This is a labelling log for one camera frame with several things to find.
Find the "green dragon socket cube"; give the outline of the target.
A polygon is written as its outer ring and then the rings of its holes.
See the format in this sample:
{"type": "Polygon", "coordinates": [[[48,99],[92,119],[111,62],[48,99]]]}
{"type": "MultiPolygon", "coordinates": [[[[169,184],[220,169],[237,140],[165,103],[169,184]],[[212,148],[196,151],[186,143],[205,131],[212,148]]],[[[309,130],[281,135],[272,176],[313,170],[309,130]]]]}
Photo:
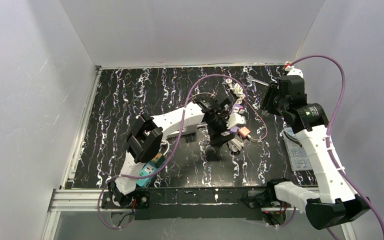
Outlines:
{"type": "Polygon", "coordinates": [[[163,153],[159,152],[151,161],[156,168],[160,168],[165,163],[165,156],[163,153]]]}

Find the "teal power strip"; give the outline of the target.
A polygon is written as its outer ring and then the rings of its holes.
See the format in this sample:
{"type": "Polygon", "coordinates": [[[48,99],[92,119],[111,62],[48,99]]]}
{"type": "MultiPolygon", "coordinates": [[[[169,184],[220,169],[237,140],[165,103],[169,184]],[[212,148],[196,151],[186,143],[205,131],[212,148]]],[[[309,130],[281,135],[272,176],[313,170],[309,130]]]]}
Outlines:
{"type": "MultiPolygon", "coordinates": [[[[161,166],[161,164],[155,164],[155,163],[152,163],[152,162],[148,162],[142,168],[139,176],[143,177],[143,176],[151,175],[151,174],[155,173],[160,168],[160,166],[161,166]]],[[[152,179],[153,179],[153,176],[147,177],[147,178],[137,179],[136,180],[136,186],[139,187],[139,188],[146,188],[146,187],[149,186],[149,184],[150,184],[152,179]]]]}

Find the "purple power strip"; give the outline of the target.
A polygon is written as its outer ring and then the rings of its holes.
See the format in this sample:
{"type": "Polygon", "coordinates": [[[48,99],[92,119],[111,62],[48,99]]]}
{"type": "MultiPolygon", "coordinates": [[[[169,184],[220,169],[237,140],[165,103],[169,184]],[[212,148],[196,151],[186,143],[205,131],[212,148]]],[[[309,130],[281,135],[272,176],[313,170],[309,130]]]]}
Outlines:
{"type": "MultiPolygon", "coordinates": [[[[245,112],[244,110],[244,107],[240,104],[234,104],[232,110],[231,110],[231,113],[237,113],[237,114],[240,114],[242,115],[243,113],[245,112]]],[[[239,130],[239,127],[238,126],[234,126],[232,128],[229,129],[229,132],[232,134],[232,133],[237,133],[239,130]]]]}

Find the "white power strip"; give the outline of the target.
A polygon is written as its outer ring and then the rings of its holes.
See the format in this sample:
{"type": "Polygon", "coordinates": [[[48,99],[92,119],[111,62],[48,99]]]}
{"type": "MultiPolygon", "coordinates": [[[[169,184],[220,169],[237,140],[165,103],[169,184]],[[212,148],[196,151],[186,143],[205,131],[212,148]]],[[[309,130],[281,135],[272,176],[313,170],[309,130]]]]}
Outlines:
{"type": "MultiPolygon", "coordinates": [[[[182,129],[182,132],[181,132],[181,135],[184,136],[184,135],[189,135],[189,134],[195,134],[198,129],[200,128],[205,128],[207,126],[206,123],[200,123],[200,124],[196,124],[196,125],[190,125],[190,126],[186,126],[182,129]]],[[[174,131],[170,134],[168,134],[166,136],[167,139],[170,139],[170,138],[174,138],[174,137],[177,137],[179,135],[179,131],[174,131]]]]}

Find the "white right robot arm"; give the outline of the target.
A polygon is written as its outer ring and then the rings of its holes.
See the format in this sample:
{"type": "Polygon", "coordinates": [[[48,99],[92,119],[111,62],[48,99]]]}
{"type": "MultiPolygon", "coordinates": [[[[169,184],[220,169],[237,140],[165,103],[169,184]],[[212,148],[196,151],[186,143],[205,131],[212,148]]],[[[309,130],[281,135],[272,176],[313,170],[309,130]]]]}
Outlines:
{"type": "Polygon", "coordinates": [[[297,207],[317,230],[350,223],[370,209],[341,175],[340,164],[332,161],[335,149],[327,136],[328,118],[320,104],[307,102],[301,76],[284,75],[270,83],[262,109],[282,116],[292,128],[307,154],[319,190],[306,190],[286,178],[273,179],[267,183],[266,201],[297,207]]]}

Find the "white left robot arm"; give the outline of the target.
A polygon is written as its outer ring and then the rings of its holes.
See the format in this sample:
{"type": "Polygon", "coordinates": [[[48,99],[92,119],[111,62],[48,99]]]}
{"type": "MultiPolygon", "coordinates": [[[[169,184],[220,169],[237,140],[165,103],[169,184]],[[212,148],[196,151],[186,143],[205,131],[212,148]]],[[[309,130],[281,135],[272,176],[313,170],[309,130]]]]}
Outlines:
{"type": "Polygon", "coordinates": [[[232,102],[228,98],[198,97],[188,99],[183,107],[168,113],[139,115],[127,134],[127,150],[121,171],[108,182],[107,199],[121,208],[133,203],[137,181],[152,178],[157,172],[153,169],[143,175],[144,167],[158,155],[162,142],[167,138],[180,138],[205,123],[212,147],[220,148],[232,140],[235,136],[231,130],[243,125],[245,120],[231,108],[232,102]]]}

